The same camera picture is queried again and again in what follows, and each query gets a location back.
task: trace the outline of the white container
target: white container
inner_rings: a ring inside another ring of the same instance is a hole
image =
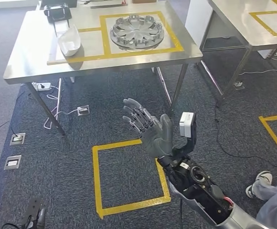
[[[81,40],[75,25],[58,39],[60,49],[65,56],[73,56],[81,46]]]

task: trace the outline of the red wire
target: red wire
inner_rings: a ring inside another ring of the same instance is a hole
[[[229,197],[223,197],[223,199],[229,202],[232,207],[234,205],[233,201]]]

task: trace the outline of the white sneaker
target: white sneaker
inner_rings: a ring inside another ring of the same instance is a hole
[[[267,185],[271,185],[272,183],[272,175],[269,171],[263,171],[257,174],[255,181],[256,180],[263,180]]]
[[[267,185],[271,185],[272,183],[272,175],[269,171],[262,171],[262,172],[257,174],[255,181],[256,181],[256,180],[263,180],[263,182],[266,183]],[[252,184],[252,185],[247,186],[246,188],[246,195],[251,199],[253,199],[256,197],[253,194],[253,192],[252,191],[253,186],[253,185]]]

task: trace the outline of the floor socket cover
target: floor socket cover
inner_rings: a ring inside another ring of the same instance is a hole
[[[244,89],[244,83],[241,81],[236,81],[235,83],[233,83],[234,88],[235,88],[235,90],[242,90]]]
[[[8,156],[5,164],[4,170],[19,168],[22,155]]]
[[[89,115],[89,113],[90,113],[90,108],[89,105],[77,107],[78,116]]]
[[[26,133],[20,133],[16,135],[12,135],[10,141],[11,146],[23,145],[25,140]]]

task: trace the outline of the yellow tape outline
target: yellow tape outline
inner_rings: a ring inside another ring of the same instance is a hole
[[[118,147],[125,147],[125,146],[133,146],[142,144],[140,139],[136,140],[130,140],[130,141],[124,141],[124,142],[117,142],[117,143],[111,143],[107,145],[101,145],[101,146],[93,146],[92,147],[92,163],[94,170],[94,185],[95,185],[95,199],[96,205],[96,212],[99,215],[101,219],[104,219],[104,216],[112,215],[126,211],[136,210],[140,208],[147,208],[154,205],[163,204],[170,202],[170,194],[167,186],[167,182],[165,178],[164,172],[163,168],[155,160],[157,171],[159,172],[160,181],[161,183],[163,196],[144,200],[135,203],[125,204],[111,208],[102,208],[101,202],[101,191],[100,188],[100,175],[99,175],[99,161],[98,161],[98,151],[104,150],[104,149],[113,149]]]
[[[277,0],[272,0],[272,2],[275,3],[277,5]],[[258,15],[263,15],[263,14],[277,14],[277,10],[275,11],[260,11],[260,12],[250,12],[249,13],[253,18],[254,18],[256,21],[260,23],[261,26],[264,27],[268,32],[272,34],[274,37],[277,37],[277,32],[275,32],[273,29],[270,28],[269,25],[264,23],[263,20],[258,17]]]
[[[271,121],[277,121],[277,115],[269,116],[269,117],[266,117],[266,118],[264,118],[263,116],[259,116],[259,119],[268,131],[268,133],[277,144],[277,136],[267,123],[267,122],[271,122]]]
[[[175,47],[166,48],[166,49],[154,49],[154,50],[145,50],[145,51],[136,51],[136,52],[124,52],[124,53],[111,53],[110,48],[110,40],[107,35],[106,18],[120,18],[126,17],[132,14],[138,15],[152,15],[157,14],[166,28],[167,33],[170,35],[172,42]],[[179,41],[176,34],[172,30],[170,24],[165,19],[160,11],[151,11],[151,12],[138,12],[138,13],[123,13],[123,14],[110,14],[110,15],[101,15],[99,16],[100,27],[88,28],[88,29],[80,29],[79,32],[89,32],[89,31],[101,31],[102,36],[102,44],[104,49],[103,55],[96,56],[85,56],[85,57],[76,57],[68,58],[67,60],[55,60],[48,61],[47,65],[61,64],[61,63],[76,63],[76,62],[84,62],[84,61],[93,61],[93,60],[104,60],[104,59],[112,59],[112,58],[120,58],[120,57],[129,57],[129,56],[141,56],[141,55],[150,55],[150,54],[160,54],[166,52],[183,52],[182,45]]]

